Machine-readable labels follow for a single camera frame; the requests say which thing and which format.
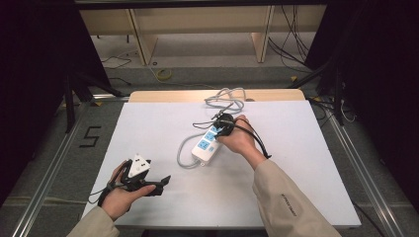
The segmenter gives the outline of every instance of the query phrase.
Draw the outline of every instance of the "white table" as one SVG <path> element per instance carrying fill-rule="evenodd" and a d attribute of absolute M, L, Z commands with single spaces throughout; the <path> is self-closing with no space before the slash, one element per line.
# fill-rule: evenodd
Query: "white table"
<path fill-rule="evenodd" d="M 171 175 L 161 197 L 143 197 L 117 221 L 119 226 L 141 228 L 228 229 L 262 228 L 253 170 L 239 155 L 222 147 L 204 167 L 181 168 L 176 161 L 180 143 L 203 132 L 192 126 L 207 121 L 218 110 L 204 103 L 127 103 L 92 193 L 102 189 L 123 160 L 139 153 L 150 159 L 147 181 Z M 337 228 L 361 222 L 307 101 L 249 102 L 243 110 L 277 162 Z M 191 161 L 198 138 L 183 149 Z M 94 205 L 87 204 L 84 214 Z"/>

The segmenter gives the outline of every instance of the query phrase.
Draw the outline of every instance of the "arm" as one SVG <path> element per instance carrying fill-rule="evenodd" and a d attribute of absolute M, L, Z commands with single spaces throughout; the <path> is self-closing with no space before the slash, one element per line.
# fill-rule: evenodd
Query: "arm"
<path fill-rule="evenodd" d="M 114 170 L 112 177 L 118 172 L 124 162 Z M 114 221 L 123 216 L 132 203 L 138 198 L 151 193 L 155 186 L 146 186 L 135 192 L 127 192 L 120 188 L 112 190 L 102 203 L 102 207 L 95 206 L 84 216 L 68 234 L 69 237 L 81 236 L 119 236 L 120 231 Z"/>
<path fill-rule="evenodd" d="M 237 124 L 249 130 L 238 117 Z M 256 148 L 251 136 L 234 129 L 219 137 L 231 151 L 241 154 L 255 171 L 253 191 L 269 236 L 340 236 L 290 177 Z"/>

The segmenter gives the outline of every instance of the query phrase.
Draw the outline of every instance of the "power strip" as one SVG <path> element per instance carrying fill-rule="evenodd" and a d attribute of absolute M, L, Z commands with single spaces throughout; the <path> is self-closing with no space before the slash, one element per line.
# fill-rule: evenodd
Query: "power strip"
<path fill-rule="evenodd" d="M 192 155 L 194 158 L 201 161 L 201 166 L 207 165 L 221 146 L 221 143 L 215 139 L 217 133 L 218 129 L 212 125 L 197 145 L 192 149 Z"/>

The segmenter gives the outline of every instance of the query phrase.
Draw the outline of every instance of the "hand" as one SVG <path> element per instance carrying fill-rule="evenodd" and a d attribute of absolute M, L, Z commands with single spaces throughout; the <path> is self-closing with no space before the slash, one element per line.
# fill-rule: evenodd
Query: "hand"
<path fill-rule="evenodd" d="M 114 175 L 117 174 L 118 170 L 121 168 L 121 166 L 126 161 L 123 161 L 123 163 L 114 170 Z M 121 181 L 122 172 L 117 176 L 117 182 Z M 118 218 L 123 216 L 130 208 L 132 203 L 137 200 L 138 198 L 144 197 L 151 193 L 156 187 L 155 186 L 145 186 L 141 189 L 134 191 L 134 192 L 128 192 L 126 190 L 123 190 L 121 188 L 115 188 L 112 190 L 106 197 L 104 202 L 102 203 L 102 209 L 108 213 L 111 218 L 116 221 Z"/>
<path fill-rule="evenodd" d="M 242 115 L 235 119 L 236 125 L 239 125 L 251 132 L 252 127 L 248 124 L 249 120 L 246 116 Z M 253 170 L 266 160 L 265 156 L 256 148 L 254 138 L 247 132 L 235 127 L 234 130 L 228 136 L 220 136 L 217 141 L 224 144 L 232 152 L 242 155 Z"/>

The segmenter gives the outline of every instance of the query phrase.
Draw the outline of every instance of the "jacket sleeve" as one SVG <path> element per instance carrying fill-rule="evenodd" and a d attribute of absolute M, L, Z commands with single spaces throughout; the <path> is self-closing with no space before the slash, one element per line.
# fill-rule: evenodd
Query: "jacket sleeve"
<path fill-rule="evenodd" d="M 101 236 L 116 237 L 120 231 L 115 227 L 111 217 L 99 206 L 93 207 L 67 237 Z"/>
<path fill-rule="evenodd" d="M 255 170 L 253 192 L 270 237 L 340 236 L 291 178 L 271 160 Z"/>

